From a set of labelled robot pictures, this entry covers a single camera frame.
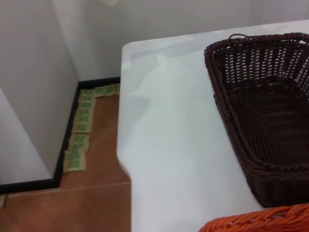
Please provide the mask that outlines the dark brown woven basket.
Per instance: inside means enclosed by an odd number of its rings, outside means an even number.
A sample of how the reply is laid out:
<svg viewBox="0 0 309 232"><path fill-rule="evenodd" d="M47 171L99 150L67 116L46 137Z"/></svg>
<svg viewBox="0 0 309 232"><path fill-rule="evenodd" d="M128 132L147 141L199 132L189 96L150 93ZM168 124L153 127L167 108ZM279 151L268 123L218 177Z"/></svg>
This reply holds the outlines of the dark brown woven basket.
<svg viewBox="0 0 309 232"><path fill-rule="evenodd" d="M233 34L208 45L204 59L256 200L309 203L309 34Z"/></svg>

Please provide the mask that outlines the orange woven basket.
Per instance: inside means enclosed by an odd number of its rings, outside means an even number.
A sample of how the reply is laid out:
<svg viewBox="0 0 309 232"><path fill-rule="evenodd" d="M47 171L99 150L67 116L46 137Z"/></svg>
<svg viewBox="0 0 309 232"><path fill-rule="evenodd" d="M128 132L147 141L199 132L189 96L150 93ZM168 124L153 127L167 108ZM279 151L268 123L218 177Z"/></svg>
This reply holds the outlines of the orange woven basket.
<svg viewBox="0 0 309 232"><path fill-rule="evenodd" d="M309 203L216 218L198 232L309 232Z"/></svg>

